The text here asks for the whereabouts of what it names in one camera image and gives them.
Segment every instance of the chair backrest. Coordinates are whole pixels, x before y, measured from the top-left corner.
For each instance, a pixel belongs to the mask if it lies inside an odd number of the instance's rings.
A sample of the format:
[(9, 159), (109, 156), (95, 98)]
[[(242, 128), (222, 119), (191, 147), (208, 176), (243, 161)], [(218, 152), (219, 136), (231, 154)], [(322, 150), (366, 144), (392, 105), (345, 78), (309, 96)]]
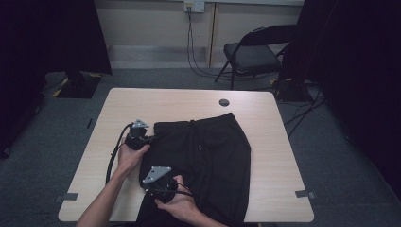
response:
[(293, 40), (297, 33), (296, 25), (263, 26), (246, 34), (239, 45), (283, 44)]

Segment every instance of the wall outlet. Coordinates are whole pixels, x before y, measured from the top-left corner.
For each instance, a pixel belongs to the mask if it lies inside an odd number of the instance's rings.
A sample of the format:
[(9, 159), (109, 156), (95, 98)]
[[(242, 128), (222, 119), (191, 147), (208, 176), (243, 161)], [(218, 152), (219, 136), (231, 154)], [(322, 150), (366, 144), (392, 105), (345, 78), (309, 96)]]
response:
[(204, 2), (203, 1), (183, 1), (183, 11), (191, 12), (204, 12)]
[(194, 1), (183, 1), (183, 11), (189, 11), (188, 9), (191, 9), (191, 11), (195, 11), (194, 9)]

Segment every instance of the wooden table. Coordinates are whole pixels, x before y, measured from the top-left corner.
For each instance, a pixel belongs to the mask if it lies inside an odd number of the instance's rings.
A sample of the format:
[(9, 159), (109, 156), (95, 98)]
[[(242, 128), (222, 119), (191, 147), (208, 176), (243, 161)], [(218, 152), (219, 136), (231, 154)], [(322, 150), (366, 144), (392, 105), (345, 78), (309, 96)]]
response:
[[(230, 105), (219, 105), (221, 99)], [(251, 185), (245, 222), (309, 222), (314, 219), (277, 105), (271, 93), (114, 88), (109, 92), (64, 201), (62, 221), (77, 221), (104, 187), (110, 154), (123, 128), (137, 118), (155, 122), (198, 120), (233, 113), (251, 144)], [(144, 196), (139, 166), (126, 179), (111, 221), (136, 221)]]

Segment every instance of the human hand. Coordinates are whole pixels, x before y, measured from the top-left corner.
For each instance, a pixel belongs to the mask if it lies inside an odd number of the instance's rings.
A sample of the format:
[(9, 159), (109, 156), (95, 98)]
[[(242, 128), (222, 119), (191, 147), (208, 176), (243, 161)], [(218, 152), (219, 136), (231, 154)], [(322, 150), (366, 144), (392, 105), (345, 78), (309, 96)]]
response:
[[(181, 175), (174, 177), (174, 180), (178, 183), (178, 191), (191, 193), (187, 188), (183, 187), (183, 177)], [(168, 203), (162, 203), (157, 199), (155, 202), (159, 209), (166, 210), (174, 218), (185, 222), (188, 222), (195, 214), (200, 213), (194, 199), (183, 194), (175, 194), (173, 200)]]
[(142, 156), (149, 150), (150, 145), (144, 145), (139, 150), (133, 150), (126, 144), (122, 144), (118, 151), (118, 167), (125, 173), (130, 173), (139, 163)]

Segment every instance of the black pants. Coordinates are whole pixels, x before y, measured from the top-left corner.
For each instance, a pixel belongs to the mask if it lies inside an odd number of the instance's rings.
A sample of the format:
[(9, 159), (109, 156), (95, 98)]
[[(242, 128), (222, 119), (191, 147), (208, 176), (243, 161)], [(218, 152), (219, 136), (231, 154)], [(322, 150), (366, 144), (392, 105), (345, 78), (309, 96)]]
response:
[[(243, 222), (248, 207), (251, 147), (232, 113), (198, 121), (158, 122), (159, 137), (144, 155), (139, 182), (152, 166), (170, 166), (182, 175), (198, 208), (208, 217), (234, 226)], [(146, 195), (138, 226), (186, 226), (159, 210)]]

